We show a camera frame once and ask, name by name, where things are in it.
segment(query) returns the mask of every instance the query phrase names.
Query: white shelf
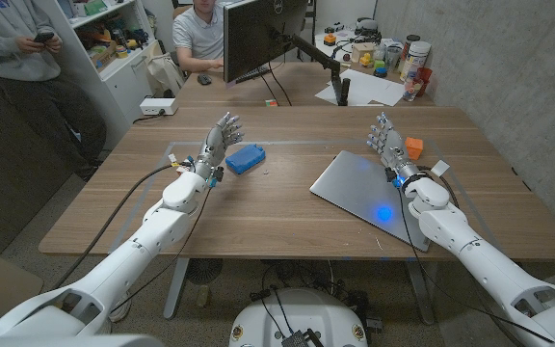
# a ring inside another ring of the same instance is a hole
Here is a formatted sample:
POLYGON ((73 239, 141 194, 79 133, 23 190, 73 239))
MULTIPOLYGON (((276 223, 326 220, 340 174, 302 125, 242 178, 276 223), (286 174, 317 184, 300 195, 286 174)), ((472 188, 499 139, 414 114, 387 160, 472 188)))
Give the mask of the white shelf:
POLYGON ((106 11, 104 11, 104 12, 96 13, 96 14, 94 14, 94 15, 89 15, 89 16, 86 16, 86 17, 74 17, 74 18, 72 18, 72 19, 69 20, 70 26, 72 27, 72 29, 76 29, 76 28, 78 28, 78 27, 80 27, 80 26, 83 26, 83 25, 85 25, 85 24, 87 24, 87 23, 90 23, 90 22, 92 22, 92 21, 94 21, 94 20, 100 18, 100 17, 103 16, 103 15, 106 15, 106 14, 108 14, 108 13, 111 13, 111 12, 113 12, 113 11, 116 11, 116 10, 118 10, 118 9, 124 7, 124 6, 130 5, 130 4, 132 4, 134 1, 136 1, 136 0, 125 0, 125 1, 122 2, 122 3, 116 4, 116 5, 113 5, 113 6, 108 6, 108 5, 107 5, 108 9, 106 9, 106 11))
POLYGON ((147 46, 143 49, 135 49, 127 55, 127 58, 114 58, 115 60, 107 65, 103 70, 100 71, 100 78, 102 81, 106 81, 111 75, 117 72, 121 67, 125 66, 128 62, 135 60, 143 54, 147 55, 149 58, 149 48, 153 46, 156 40, 150 41, 147 46))

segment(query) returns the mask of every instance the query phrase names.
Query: robotic arm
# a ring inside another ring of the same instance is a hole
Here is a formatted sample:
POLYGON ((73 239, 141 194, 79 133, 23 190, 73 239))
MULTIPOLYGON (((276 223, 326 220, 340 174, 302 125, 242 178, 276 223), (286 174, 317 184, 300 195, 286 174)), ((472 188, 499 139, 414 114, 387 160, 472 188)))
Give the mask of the robotic arm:
POLYGON ((209 131, 194 164, 171 183, 143 217, 141 227, 79 281, 43 293, 0 319, 0 337, 84 336, 98 332, 117 301, 151 259, 181 240, 197 211, 197 197, 222 180, 228 146, 240 142, 239 117, 226 114, 209 131))
MULTIPOLYGON (((509 319, 545 336, 555 345, 555 285, 537 280, 495 249, 468 224, 463 212, 449 202, 447 191, 418 171, 404 149, 404 140, 384 113, 372 125, 368 146, 397 175, 410 213, 423 234, 456 256, 487 290, 509 319)), ((550 346, 522 329, 515 329, 527 346, 550 346)))

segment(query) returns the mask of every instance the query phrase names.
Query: smartphone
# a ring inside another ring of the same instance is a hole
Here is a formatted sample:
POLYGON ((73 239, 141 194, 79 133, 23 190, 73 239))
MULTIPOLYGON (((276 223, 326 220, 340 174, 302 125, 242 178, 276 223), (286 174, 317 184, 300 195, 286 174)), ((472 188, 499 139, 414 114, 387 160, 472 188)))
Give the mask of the smartphone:
POLYGON ((39 34, 36 35, 36 38, 34 39, 34 42, 45 43, 48 40, 51 40, 54 36, 55 36, 55 33, 50 33, 50 32, 39 33, 39 34))

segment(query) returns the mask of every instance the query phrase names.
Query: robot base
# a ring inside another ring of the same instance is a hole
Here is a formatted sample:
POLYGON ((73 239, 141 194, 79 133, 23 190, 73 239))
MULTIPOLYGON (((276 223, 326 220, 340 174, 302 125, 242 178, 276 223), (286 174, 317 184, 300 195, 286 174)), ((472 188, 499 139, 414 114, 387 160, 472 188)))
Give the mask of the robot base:
MULTIPOLYGON (((294 332, 305 333, 311 329, 317 336, 320 335, 323 346, 367 347, 363 325, 357 315, 331 295, 309 288, 279 289, 277 294, 294 332)), ((290 336, 275 292, 264 301, 281 331, 290 336)), ((281 347, 282 341, 276 323, 258 300, 235 319, 228 346, 281 347)), ((309 341, 307 345, 313 346, 313 343, 309 341)))

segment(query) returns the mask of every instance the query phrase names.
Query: laptop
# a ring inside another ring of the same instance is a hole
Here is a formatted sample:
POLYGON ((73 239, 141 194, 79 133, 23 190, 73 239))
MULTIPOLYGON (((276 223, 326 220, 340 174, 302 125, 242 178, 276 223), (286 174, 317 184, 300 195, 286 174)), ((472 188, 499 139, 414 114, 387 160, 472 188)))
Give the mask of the laptop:
MULTIPOLYGON (((383 165, 342 150, 309 191, 410 244, 398 195, 402 193, 386 181, 383 165)), ((430 239, 423 235, 419 221, 410 214, 410 199, 402 195, 402 201, 412 245, 426 252, 430 239)))

